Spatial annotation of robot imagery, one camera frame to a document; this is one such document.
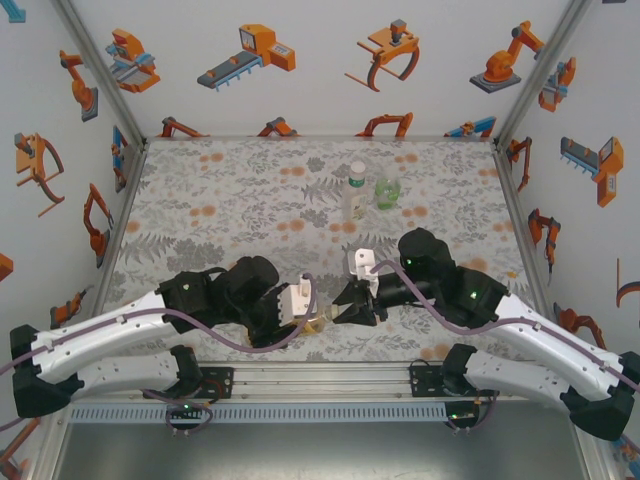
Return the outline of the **yellow label plastic bottle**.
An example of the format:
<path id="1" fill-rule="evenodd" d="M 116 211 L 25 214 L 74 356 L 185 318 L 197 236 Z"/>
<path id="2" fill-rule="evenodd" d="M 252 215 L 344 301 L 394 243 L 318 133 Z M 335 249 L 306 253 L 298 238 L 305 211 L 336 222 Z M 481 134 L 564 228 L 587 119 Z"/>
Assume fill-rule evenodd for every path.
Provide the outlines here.
<path id="1" fill-rule="evenodd" d="M 321 306 L 317 309 L 317 311 L 311 316 L 311 318 L 305 324 L 304 328 L 299 333 L 300 336 L 319 334 L 325 329 L 326 326 L 333 323 L 329 322 L 325 317 L 325 309 L 328 306 Z"/>

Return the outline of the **green label plastic bottle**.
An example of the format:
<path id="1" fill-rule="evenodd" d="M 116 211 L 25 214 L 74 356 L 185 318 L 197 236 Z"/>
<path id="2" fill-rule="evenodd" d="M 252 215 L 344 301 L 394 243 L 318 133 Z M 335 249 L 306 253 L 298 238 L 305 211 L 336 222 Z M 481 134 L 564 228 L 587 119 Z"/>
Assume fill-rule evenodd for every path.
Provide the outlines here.
<path id="1" fill-rule="evenodd" d="M 401 186 L 398 177 L 394 182 L 385 182 L 383 174 L 377 179 L 374 196 L 379 210 L 389 210 L 395 207 L 400 196 Z"/>

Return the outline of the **white label plastic bottle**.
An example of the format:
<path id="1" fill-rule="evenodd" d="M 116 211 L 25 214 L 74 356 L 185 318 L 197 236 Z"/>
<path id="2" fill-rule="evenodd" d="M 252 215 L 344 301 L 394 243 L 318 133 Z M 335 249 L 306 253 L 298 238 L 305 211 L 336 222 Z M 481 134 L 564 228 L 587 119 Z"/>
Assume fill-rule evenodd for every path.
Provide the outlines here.
<path id="1" fill-rule="evenodd" d="M 349 168 L 347 180 L 342 191 L 343 218 L 355 221 L 364 216 L 368 204 L 366 170 L 363 174 L 355 174 Z"/>

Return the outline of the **floral patterned tablecloth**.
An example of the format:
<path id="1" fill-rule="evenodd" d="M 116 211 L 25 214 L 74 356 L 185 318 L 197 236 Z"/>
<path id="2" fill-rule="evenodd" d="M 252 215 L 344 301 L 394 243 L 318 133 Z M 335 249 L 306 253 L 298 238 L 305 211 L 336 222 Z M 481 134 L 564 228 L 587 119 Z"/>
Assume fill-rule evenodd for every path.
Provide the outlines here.
<path id="1" fill-rule="evenodd" d="M 362 218 L 345 221 L 343 185 L 358 160 L 368 204 Z M 381 211 L 375 184 L 388 171 L 401 191 L 395 207 Z M 422 227 L 459 265 L 533 302 L 487 143 L 154 142 L 130 218 L 124 267 L 135 285 L 150 284 L 147 292 L 183 271 L 261 255 L 284 282 L 311 273 L 328 306 L 346 286 L 348 252 L 397 259 L 400 237 Z"/>

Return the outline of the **wide aluminium frame rail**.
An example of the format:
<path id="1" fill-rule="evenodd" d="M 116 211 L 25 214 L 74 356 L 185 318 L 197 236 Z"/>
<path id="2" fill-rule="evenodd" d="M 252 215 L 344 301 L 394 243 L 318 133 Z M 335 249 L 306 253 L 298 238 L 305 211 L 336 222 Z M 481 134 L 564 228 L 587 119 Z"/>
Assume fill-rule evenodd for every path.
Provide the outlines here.
<path id="1" fill-rule="evenodd" d="M 346 400 L 348 398 L 473 398 L 492 393 L 555 405 L 569 384 L 529 362 L 483 357 L 469 369 L 474 377 L 460 386 L 445 380 L 439 364 L 213 364 L 200 381 L 176 393 L 177 369 L 158 355 L 107 360 L 77 374 L 83 383 L 74 401 L 138 390 L 168 398 Z"/>

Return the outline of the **aluminium table side rail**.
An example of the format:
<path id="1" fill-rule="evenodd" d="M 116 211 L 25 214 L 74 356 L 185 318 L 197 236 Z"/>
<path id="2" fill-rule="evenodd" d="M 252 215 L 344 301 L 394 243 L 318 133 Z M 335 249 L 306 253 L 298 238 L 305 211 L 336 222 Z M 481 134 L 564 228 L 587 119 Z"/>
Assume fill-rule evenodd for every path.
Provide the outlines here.
<path id="1" fill-rule="evenodd" d="M 548 273 L 544 269 L 541 269 L 537 262 L 537 249 L 533 244 L 528 228 L 528 217 L 521 205 L 516 185 L 510 173 L 507 157 L 496 145 L 491 144 L 491 147 L 524 270 L 530 286 L 533 303 L 539 313 L 543 314 L 553 323 L 556 323 L 549 287 L 547 286 Z"/>
<path id="2" fill-rule="evenodd" d="M 95 252 L 87 242 L 76 251 L 82 255 L 83 267 L 81 279 L 76 282 L 74 296 L 79 299 L 78 309 L 67 322 L 68 327 L 80 324 L 95 316 L 110 312 L 141 297 L 149 290 L 150 284 L 144 282 L 135 285 L 124 267 L 124 249 L 127 231 L 133 223 L 130 218 L 132 206 L 138 191 L 142 170 L 149 147 L 135 149 L 132 172 L 124 190 L 115 191 L 115 175 L 111 173 L 106 182 L 100 178 L 91 178 L 88 186 L 94 185 L 98 193 L 106 198 L 106 205 L 115 222 L 103 221 L 104 213 L 98 206 L 90 209 L 89 220 L 92 225 L 105 234 L 107 247 L 98 261 Z"/>

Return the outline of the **thin aluminium table rail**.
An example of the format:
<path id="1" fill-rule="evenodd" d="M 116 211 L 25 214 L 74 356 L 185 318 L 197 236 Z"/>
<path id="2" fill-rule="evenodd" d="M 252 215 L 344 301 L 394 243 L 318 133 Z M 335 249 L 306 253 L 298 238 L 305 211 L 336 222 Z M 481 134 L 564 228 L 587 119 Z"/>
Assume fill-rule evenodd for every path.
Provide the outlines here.
<path id="1" fill-rule="evenodd" d="M 331 141 L 331 142 L 343 142 L 343 141 L 364 141 L 364 142 L 460 142 L 460 143 L 489 143 L 492 144 L 497 138 L 494 137 L 444 137 L 443 135 L 408 135 L 405 137 L 394 137 L 391 135 L 374 135 L 372 137 L 360 137 L 356 135 L 298 135 L 298 136 L 266 136 L 259 137 L 256 135 L 210 135 L 203 137 L 157 137 L 149 136 L 145 138 L 147 144 L 154 142 L 178 142 L 178 141 L 194 141 L 194 142 L 207 142 L 207 141 L 282 141 L 282 142 L 302 142 L 302 141 Z"/>

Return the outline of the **grey metal bracket plate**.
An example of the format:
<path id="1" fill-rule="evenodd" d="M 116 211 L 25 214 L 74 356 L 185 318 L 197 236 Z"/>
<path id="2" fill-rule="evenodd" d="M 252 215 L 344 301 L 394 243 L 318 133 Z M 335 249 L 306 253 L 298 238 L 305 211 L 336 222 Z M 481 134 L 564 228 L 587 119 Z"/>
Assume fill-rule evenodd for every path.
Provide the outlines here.
<path id="1" fill-rule="evenodd" d="M 115 191 L 125 189 L 132 172 L 136 150 L 132 145 L 121 146 L 114 157 L 113 170 L 115 174 Z"/>

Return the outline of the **aluminium frame post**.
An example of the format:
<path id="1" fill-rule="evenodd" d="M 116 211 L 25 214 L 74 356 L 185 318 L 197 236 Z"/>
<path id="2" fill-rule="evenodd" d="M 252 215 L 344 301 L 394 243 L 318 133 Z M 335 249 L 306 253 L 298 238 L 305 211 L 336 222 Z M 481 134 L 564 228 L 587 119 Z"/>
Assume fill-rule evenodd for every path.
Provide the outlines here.
<path id="1" fill-rule="evenodd" d="M 97 44 L 89 29 L 76 10 L 71 0 L 49 0 L 57 16 L 79 50 L 79 54 L 93 74 L 99 89 L 110 103 L 117 119 L 120 121 L 127 138 L 143 150 L 146 137 L 142 133 L 131 109 L 127 105 L 121 90 L 112 78 L 106 62 L 102 59 Z"/>
<path id="2" fill-rule="evenodd" d="M 529 108 L 537 99 L 537 95 L 551 73 L 551 69 L 559 61 L 560 54 L 569 43 L 593 2 L 594 0 L 569 1 L 496 137 L 496 149 L 499 152 L 504 151 L 510 144 Z"/>

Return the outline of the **aluminium frame leg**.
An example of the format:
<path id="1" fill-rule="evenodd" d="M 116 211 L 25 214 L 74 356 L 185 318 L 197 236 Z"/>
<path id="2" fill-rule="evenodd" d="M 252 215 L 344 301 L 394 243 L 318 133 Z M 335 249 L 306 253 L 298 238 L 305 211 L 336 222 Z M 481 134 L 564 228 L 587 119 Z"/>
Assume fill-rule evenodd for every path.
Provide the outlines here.
<path id="1" fill-rule="evenodd" d="M 589 480 L 620 480 L 616 453 L 610 442 L 598 439 L 571 423 Z"/>
<path id="2" fill-rule="evenodd" d="M 31 444 L 31 460 L 26 480 L 53 480 L 62 452 L 70 408 L 43 418 Z"/>

